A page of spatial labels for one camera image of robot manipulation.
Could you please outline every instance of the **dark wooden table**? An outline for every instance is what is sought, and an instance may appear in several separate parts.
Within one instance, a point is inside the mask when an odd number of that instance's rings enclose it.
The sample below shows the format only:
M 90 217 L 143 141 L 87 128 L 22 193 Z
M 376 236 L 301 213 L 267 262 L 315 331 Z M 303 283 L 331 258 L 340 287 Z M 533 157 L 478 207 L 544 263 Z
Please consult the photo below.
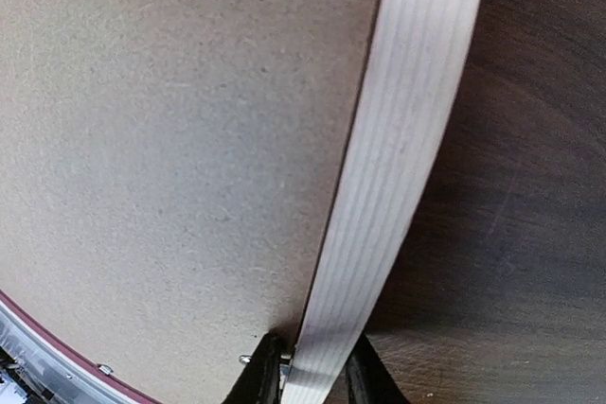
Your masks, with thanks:
M 606 402 L 606 0 L 482 0 L 368 330 L 413 402 Z

